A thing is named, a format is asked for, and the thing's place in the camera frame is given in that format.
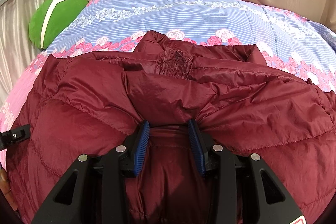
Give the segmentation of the person's left hand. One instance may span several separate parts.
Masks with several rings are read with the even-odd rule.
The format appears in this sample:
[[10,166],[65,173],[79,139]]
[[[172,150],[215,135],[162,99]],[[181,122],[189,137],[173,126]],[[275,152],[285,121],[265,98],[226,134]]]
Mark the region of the person's left hand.
[[1,191],[2,191],[3,195],[5,196],[7,202],[12,207],[12,209],[14,211],[17,211],[18,206],[17,206],[16,202],[14,201],[14,196],[13,196],[13,193],[11,192],[10,181],[7,177],[7,173],[6,173],[5,169],[2,168],[2,167],[1,167],[1,170],[0,170],[0,176],[1,176],[1,178],[0,178]]

